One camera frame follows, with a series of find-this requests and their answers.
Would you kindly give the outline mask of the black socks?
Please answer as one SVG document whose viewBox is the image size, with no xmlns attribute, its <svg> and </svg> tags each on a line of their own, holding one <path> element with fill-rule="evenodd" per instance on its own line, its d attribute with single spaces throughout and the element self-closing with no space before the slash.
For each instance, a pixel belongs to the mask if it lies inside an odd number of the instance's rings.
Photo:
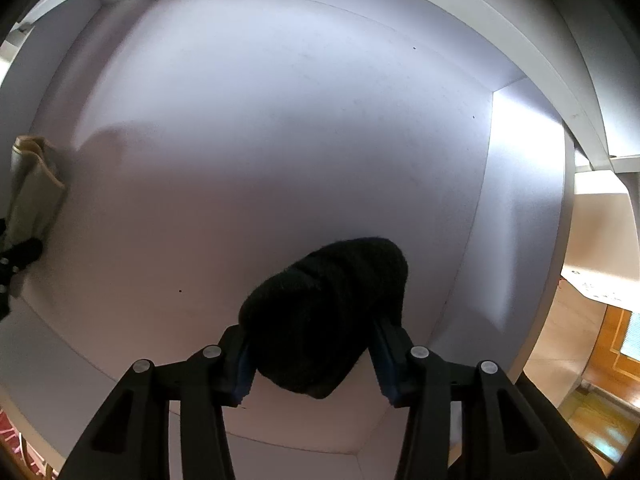
<svg viewBox="0 0 640 480">
<path fill-rule="evenodd" d="M 329 396 L 371 344 L 401 326 L 408 272 L 396 244 L 365 237 L 268 278 L 239 312 L 258 373 L 292 393 Z"/>
</svg>

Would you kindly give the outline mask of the grey-green cloth beige trim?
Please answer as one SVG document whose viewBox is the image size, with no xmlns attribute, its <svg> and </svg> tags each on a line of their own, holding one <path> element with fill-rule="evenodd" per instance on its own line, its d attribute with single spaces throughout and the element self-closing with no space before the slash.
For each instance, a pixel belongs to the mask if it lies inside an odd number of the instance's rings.
<svg viewBox="0 0 640 480">
<path fill-rule="evenodd" d="M 4 249 L 48 236 L 66 194 L 60 162 L 60 154 L 43 136 L 15 139 Z"/>
</svg>

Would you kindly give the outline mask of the white paper sheet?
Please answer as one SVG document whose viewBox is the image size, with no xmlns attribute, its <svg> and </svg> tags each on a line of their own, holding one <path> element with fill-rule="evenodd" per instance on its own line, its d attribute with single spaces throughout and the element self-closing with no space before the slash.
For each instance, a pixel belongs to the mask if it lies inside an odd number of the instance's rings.
<svg viewBox="0 0 640 480">
<path fill-rule="evenodd" d="M 563 266 L 561 276 L 588 299 L 631 312 L 639 311 L 638 280 L 576 266 Z"/>
</svg>

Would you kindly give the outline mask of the red patterned fabric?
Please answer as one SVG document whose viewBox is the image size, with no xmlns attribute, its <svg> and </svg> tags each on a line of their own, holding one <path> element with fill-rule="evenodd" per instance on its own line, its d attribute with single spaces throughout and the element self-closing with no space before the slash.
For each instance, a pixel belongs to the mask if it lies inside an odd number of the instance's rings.
<svg viewBox="0 0 640 480">
<path fill-rule="evenodd" d="M 5 411 L 1 411 L 1 443 L 9 451 L 10 456 L 30 474 L 33 474 L 32 460 L 27 452 L 23 450 L 20 433 L 10 422 Z"/>
</svg>

